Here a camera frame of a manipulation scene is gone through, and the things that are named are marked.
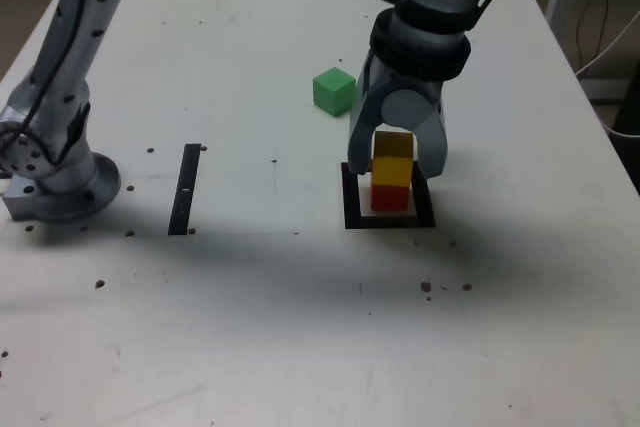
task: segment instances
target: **black square outline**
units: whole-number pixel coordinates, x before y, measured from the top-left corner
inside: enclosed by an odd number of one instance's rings
[[[436,219],[433,216],[429,186],[420,173],[418,163],[413,163],[411,187],[416,215],[397,217],[362,216],[360,212],[360,188],[358,175],[349,170],[349,164],[342,162],[342,203],[344,204],[345,229],[420,229],[433,228]]]

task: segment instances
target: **black tape strip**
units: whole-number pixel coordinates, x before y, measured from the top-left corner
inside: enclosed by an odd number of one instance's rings
[[[193,190],[196,186],[198,162],[200,161],[200,145],[186,144],[182,154],[182,165],[178,177],[176,195],[173,199],[171,220],[168,235],[187,235]]]

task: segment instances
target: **yellow cube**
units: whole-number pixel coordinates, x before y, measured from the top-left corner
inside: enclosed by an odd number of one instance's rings
[[[413,159],[401,157],[374,157],[371,166],[371,182],[376,185],[409,187]]]
[[[409,187],[413,170],[413,135],[404,132],[376,132],[371,167],[375,185]]]
[[[373,157],[401,157],[413,160],[413,134],[376,131]]]

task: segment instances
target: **green cube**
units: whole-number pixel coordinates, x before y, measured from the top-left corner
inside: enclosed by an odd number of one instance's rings
[[[313,79],[313,103],[334,117],[351,110],[355,93],[356,79],[336,67]]]

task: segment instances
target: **stacked cubes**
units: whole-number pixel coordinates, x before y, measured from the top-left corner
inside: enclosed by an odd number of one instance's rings
[[[406,210],[413,170],[413,135],[376,132],[371,167],[371,210]]]

